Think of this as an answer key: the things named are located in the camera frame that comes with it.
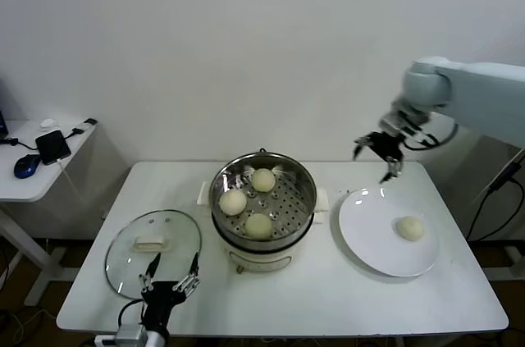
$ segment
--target computer mouse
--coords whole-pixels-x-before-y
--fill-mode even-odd
[[[30,177],[35,173],[39,164],[39,154],[27,154],[16,162],[14,170],[15,176],[19,179]]]

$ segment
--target robotic arm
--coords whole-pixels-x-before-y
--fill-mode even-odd
[[[400,146],[430,121],[430,112],[525,147],[525,66],[462,64],[443,57],[416,60],[404,75],[403,93],[379,122],[381,132],[355,141],[354,159],[368,146],[388,164],[381,182],[399,176],[403,167]]]

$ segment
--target cable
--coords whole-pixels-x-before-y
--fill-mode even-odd
[[[36,308],[38,309],[38,311],[29,320],[22,322],[19,318],[20,314],[26,310],[30,310],[33,308],[34,307],[32,306],[24,306],[23,308],[21,308],[15,313],[9,313],[7,310],[0,310],[0,318],[2,319],[0,321],[0,333],[6,330],[7,326],[10,323],[11,318],[14,318],[15,321],[18,323],[18,328],[16,329],[16,332],[13,335],[13,339],[12,339],[14,346],[23,345],[36,335],[37,330],[42,324],[44,314],[50,317],[52,320],[57,319],[57,317],[51,314],[49,311],[37,306]],[[27,335],[26,327],[37,317],[39,317],[39,322],[35,326],[33,332]]]
[[[73,180],[70,178],[69,174],[66,172],[66,168],[62,165],[62,160],[60,158],[57,159],[57,164],[60,166],[60,169],[62,169],[62,173],[66,177],[67,182],[71,186],[71,189],[73,189],[73,192],[75,193],[75,195],[78,198],[78,200],[80,201],[80,203],[85,205],[86,202],[84,201],[84,198],[80,194],[80,191],[76,188],[76,185],[75,185],[75,183],[73,183]]]
[[[57,318],[55,316],[53,316],[50,312],[48,312],[47,310],[41,308],[37,313],[35,313],[33,315],[33,317],[31,317],[29,320],[27,320],[26,322],[22,323],[22,321],[15,315],[15,314],[12,314],[12,317],[15,318],[16,322],[18,322],[18,329],[16,330],[15,334],[13,335],[13,343],[15,343],[15,345],[21,345],[22,343],[25,343],[28,339],[26,338],[24,340],[24,333],[25,333],[25,327],[30,323],[32,322],[38,315],[40,314],[45,314],[46,316],[48,316],[49,318],[51,318],[53,321],[56,320]]]
[[[515,185],[517,185],[519,187],[519,189],[521,190],[521,192],[522,192],[522,197],[519,200],[518,207],[516,208],[516,210],[514,210],[514,213],[512,213],[512,215],[509,217],[509,219],[506,222],[504,222],[503,225],[500,228],[498,228],[497,230],[492,231],[490,234],[486,234],[482,238],[474,240],[474,242],[479,242],[481,240],[484,240],[484,239],[488,238],[489,236],[493,236],[494,234],[496,234],[496,233],[500,232],[501,230],[503,230],[518,215],[519,211],[521,210],[521,208],[523,206],[523,201],[525,201],[525,189],[514,178],[511,178],[509,181],[511,183],[514,183]]]
[[[522,148],[520,149],[516,154],[514,154],[512,156],[512,158],[510,158],[510,160],[508,160],[505,165],[503,165],[503,167],[498,171],[498,173],[495,174],[495,176],[492,178],[492,180],[489,182],[488,185],[486,185],[479,193],[477,193],[477,195],[474,197],[474,199],[472,201],[470,201],[464,208],[463,210],[467,210],[468,208],[470,208],[478,199],[479,197],[482,196],[482,194],[485,192],[486,189],[488,189],[500,176],[501,174],[503,173],[503,171],[506,171],[507,168],[509,167],[509,165],[514,162],[514,160],[516,158],[518,158],[521,154],[523,154],[522,158],[518,161],[518,164],[521,164],[521,162],[523,161],[523,159],[525,158],[525,148]]]
[[[20,146],[24,146],[25,148],[27,148],[28,150],[33,150],[33,151],[36,151],[37,148],[31,148],[30,146],[28,146],[27,144],[23,143],[23,142],[20,142],[18,140],[18,138],[5,138],[5,139],[0,139],[0,144],[10,144],[11,146],[17,146],[18,144]]]
[[[474,226],[476,225],[477,219],[479,218],[479,215],[482,212],[483,206],[485,205],[485,202],[488,200],[488,198],[491,196],[491,194],[494,193],[491,189],[489,189],[485,196],[482,199],[482,202],[479,204],[479,208],[477,208],[476,216],[474,217],[474,220],[472,220],[472,223],[470,224],[470,228],[468,229],[467,236],[465,237],[465,240],[470,239],[470,235],[473,232]]]
[[[413,152],[421,152],[421,151],[424,151],[424,150],[433,150],[434,148],[439,148],[441,146],[445,146],[446,144],[448,144],[452,139],[454,139],[454,137],[458,134],[458,130],[459,130],[459,125],[458,123],[454,123],[454,127],[452,127],[452,131],[450,132],[450,134],[448,134],[448,136],[446,138],[444,138],[443,140],[439,141],[434,135],[432,134],[425,134],[432,142],[434,142],[434,144],[431,144],[429,143],[428,141],[426,140],[423,140],[420,144],[422,144],[423,146],[425,146],[424,148],[414,148],[410,145],[408,145],[406,143],[406,139],[403,141],[403,144],[405,146],[405,148],[407,148],[408,150],[412,150]]]
[[[27,144],[24,144],[24,143],[22,143],[22,142],[20,142],[20,141],[18,141],[18,144],[19,144],[20,146],[24,146],[24,147],[27,148],[28,150],[33,150],[33,151],[36,151],[36,150],[37,150],[37,148],[31,148],[31,147],[28,146]]]
[[[122,316],[124,315],[124,312],[126,311],[126,309],[129,306],[133,306],[134,304],[137,304],[139,302],[142,302],[142,299],[133,299],[131,302],[128,302],[127,304],[124,305],[124,307],[121,309],[121,312],[118,313],[118,326],[119,326],[119,328],[122,325]]]

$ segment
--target black phone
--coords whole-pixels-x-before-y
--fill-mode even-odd
[[[71,155],[71,150],[67,146],[66,139],[60,130],[39,136],[34,142],[36,142],[36,147],[44,165],[53,164],[56,160]]]

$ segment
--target small white desk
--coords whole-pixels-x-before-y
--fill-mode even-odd
[[[70,124],[62,124],[59,128],[64,136],[71,132],[81,121],[73,121]],[[35,148],[34,140],[40,135],[46,134],[39,130],[39,121],[7,121],[9,138],[18,138],[20,142]],[[80,147],[94,131],[94,127],[81,135],[75,135],[67,140],[71,155],[62,160],[66,165],[76,155]],[[52,165],[39,164],[36,172],[27,179],[17,179],[13,174],[13,168],[18,159],[26,154],[38,153],[17,145],[4,144],[0,146],[0,203],[5,202],[35,202],[41,199],[51,188],[55,180],[60,176],[62,169],[56,163]],[[9,274],[21,260],[22,255],[29,258],[43,271],[28,293],[25,304],[35,306],[50,281],[73,281],[78,269],[64,268],[59,262],[66,252],[63,248],[54,249],[52,254],[47,254],[38,244],[34,242],[24,230],[22,230],[6,212],[0,211],[0,235],[4,236],[19,251],[9,263]],[[9,277],[7,272],[0,276],[0,285]]]
[[[441,251],[427,273],[409,279],[379,274],[342,243],[338,205],[347,194],[376,185],[382,162],[306,162],[327,190],[331,211],[321,213],[292,263],[277,272],[241,275],[228,260],[208,208],[196,204],[201,184],[218,162],[141,162],[129,174],[75,279],[57,318],[70,331],[113,333],[128,302],[104,276],[104,257],[114,235],[145,212],[176,208],[191,214],[203,233],[201,284],[177,306],[168,330],[177,336],[376,336],[489,331],[508,318],[424,168],[407,162],[389,186],[415,194],[433,218]],[[124,322],[137,323],[139,307]]]

